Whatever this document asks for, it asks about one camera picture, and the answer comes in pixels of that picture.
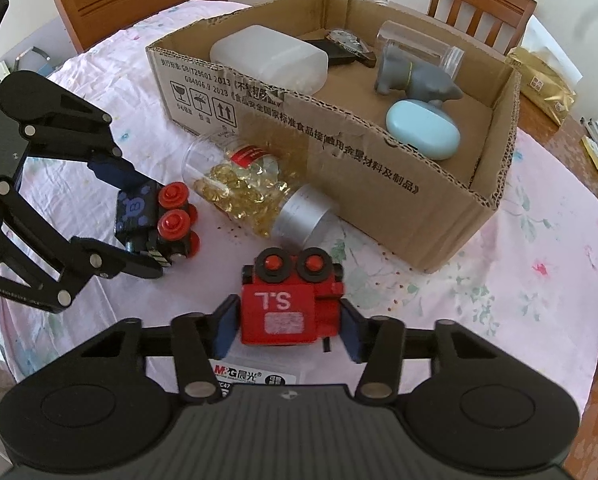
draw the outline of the white paper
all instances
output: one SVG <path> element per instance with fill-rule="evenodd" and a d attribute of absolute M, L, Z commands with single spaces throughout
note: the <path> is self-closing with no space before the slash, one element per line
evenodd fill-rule
<path fill-rule="evenodd" d="M 535 16 L 531 16 L 526 25 L 521 46 L 546 63 L 574 90 L 582 73 Z"/>

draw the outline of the gold foil bag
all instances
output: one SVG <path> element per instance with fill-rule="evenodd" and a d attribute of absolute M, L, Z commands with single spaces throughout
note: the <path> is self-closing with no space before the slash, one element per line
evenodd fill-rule
<path fill-rule="evenodd" d="M 506 62 L 521 73 L 521 92 L 559 126 L 562 125 L 577 94 L 546 63 L 525 48 L 513 48 Z"/>

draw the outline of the red bottle label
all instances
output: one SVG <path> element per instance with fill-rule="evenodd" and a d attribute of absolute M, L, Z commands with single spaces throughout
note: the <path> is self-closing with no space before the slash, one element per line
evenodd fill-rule
<path fill-rule="evenodd" d="M 245 148 L 240 149 L 237 153 L 231 156 L 230 160 L 237 164 L 237 166 L 247 168 L 255 160 L 261 158 L 264 155 L 269 155 L 269 153 L 265 150 L 259 149 L 256 146 L 246 146 Z"/>

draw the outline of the red toy train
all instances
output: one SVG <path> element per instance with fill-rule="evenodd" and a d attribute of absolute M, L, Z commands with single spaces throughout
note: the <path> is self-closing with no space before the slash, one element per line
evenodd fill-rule
<path fill-rule="evenodd" d="M 248 345 L 314 343 L 339 333 L 343 267 L 326 251 L 297 256 L 269 248 L 243 267 L 241 341 Z"/>

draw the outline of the translucent plastic box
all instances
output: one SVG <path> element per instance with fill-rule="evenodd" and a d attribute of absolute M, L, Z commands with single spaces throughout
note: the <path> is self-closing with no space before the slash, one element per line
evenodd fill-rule
<path fill-rule="evenodd" d="M 312 95 L 328 77 L 328 54 L 292 36 L 251 25 L 217 41 L 213 63 L 230 66 L 269 85 Z"/>
<path fill-rule="evenodd" d="M 453 81 L 459 72 L 464 51 L 443 41 L 431 38 L 423 32 L 394 22 L 384 22 L 377 34 L 375 47 L 381 52 L 388 42 L 394 42 L 415 56 L 441 67 Z"/>

